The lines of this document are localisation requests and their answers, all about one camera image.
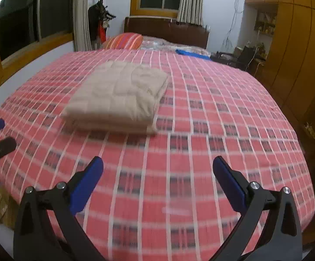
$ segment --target folded blanket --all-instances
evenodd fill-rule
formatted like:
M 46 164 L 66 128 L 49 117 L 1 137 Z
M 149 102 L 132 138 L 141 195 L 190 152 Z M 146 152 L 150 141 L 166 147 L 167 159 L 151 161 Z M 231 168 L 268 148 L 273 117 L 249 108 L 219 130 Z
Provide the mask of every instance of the folded blanket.
M 97 66 L 75 92 L 62 116 L 73 127 L 156 133 L 156 108 L 168 75 L 149 66 L 109 61 Z

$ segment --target bedding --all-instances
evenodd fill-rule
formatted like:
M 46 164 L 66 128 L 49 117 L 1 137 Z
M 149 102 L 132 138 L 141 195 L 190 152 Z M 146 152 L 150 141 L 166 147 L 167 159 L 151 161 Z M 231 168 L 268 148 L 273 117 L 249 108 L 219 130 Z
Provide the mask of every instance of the bedding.
M 108 61 L 75 92 L 62 116 L 72 127 L 135 134 L 155 134 L 154 116 L 168 84 L 160 69 Z
M 155 136 L 80 131 L 60 114 L 93 69 L 107 61 L 162 69 L 171 76 Z M 0 107 L 17 150 L 0 160 L 0 182 L 20 201 L 24 189 L 68 181 L 94 156 L 104 173 L 77 219 L 109 260 L 204 260 L 239 219 L 212 174 L 222 155 L 264 188 L 292 189 L 302 228 L 315 212 L 310 174 L 296 133 L 252 76 L 216 62 L 145 50 L 62 56 Z M 246 252 L 253 249 L 267 213 Z M 53 213 L 50 220 L 61 236 Z
M 179 54 L 179 55 L 190 56 L 190 57 L 195 57 L 195 58 L 200 58 L 200 59 L 205 59 L 205 60 L 210 60 L 210 57 L 208 57 L 208 56 L 199 55 L 199 54 L 196 54 L 196 53 L 190 53 L 190 52 L 183 51 L 183 50 L 180 50 L 180 49 L 177 49 L 175 52 L 177 54 Z
M 207 50 L 196 47 L 196 46 L 187 46 L 183 44 L 175 44 L 166 41 L 165 39 L 143 36 L 143 42 L 139 49 L 142 50 L 154 50 L 162 52 L 175 52 L 177 49 L 187 51 L 190 53 L 195 53 L 203 56 L 210 57 L 211 53 Z
M 103 49 L 138 49 L 143 41 L 143 36 L 138 33 L 126 32 L 112 37 L 103 43 Z

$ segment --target pink plaid bedsheet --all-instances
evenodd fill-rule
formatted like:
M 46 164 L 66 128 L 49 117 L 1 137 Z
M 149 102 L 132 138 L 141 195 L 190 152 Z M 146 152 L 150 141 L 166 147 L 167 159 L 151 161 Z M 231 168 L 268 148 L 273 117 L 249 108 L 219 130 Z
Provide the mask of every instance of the pink plaid bedsheet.
M 60 113 L 94 67 L 137 62 L 171 75 L 156 136 L 68 130 Z M 204 260 L 224 242 L 235 213 L 212 174 L 222 155 L 249 181 L 292 189 L 302 227 L 315 197 L 296 133 L 249 74 L 215 62 L 156 51 L 64 55 L 23 84 L 0 108 L 17 151 L 0 160 L 0 181 L 20 201 L 27 186 L 49 189 L 102 157 L 105 170 L 77 219 L 110 260 Z M 263 214 L 246 252 L 267 217 Z M 57 234 L 54 214 L 50 218 Z

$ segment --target striped pillow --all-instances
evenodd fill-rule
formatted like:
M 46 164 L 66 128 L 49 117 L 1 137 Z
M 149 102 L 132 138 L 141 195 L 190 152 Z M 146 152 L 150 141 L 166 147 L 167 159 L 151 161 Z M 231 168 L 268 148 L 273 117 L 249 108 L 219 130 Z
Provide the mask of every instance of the striped pillow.
M 137 33 L 123 33 L 112 37 L 103 43 L 102 49 L 138 49 L 143 42 L 143 36 Z

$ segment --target screw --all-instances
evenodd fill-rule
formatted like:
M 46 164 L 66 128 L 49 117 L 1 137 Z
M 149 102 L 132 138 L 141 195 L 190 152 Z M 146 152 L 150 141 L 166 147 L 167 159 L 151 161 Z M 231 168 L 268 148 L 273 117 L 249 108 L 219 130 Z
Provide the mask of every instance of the screw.
M 26 190 L 25 190 L 25 192 L 26 192 L 27 194 L 32 193 L 32 191 L 33 191 L 33 187 L 32 187 L 32 186 L 28 186 L 28 187 L 26 188 Z
M 250 183 L 250 187 L 253 189 L 259 189 L 260 184 L 258 184 L 257 182 L 251 182 Z
M 58 184 L 57 184 L 57 188 L 58 189 L 64 189 L 66 187 L 66 183 L 65 182 L 59 182 Z
M 284 192 L 285 194 L 289 194 L 289 193 L 290 193 L 290 188 L 285 186 L 285 187 L 283 188 L 283 192 Z

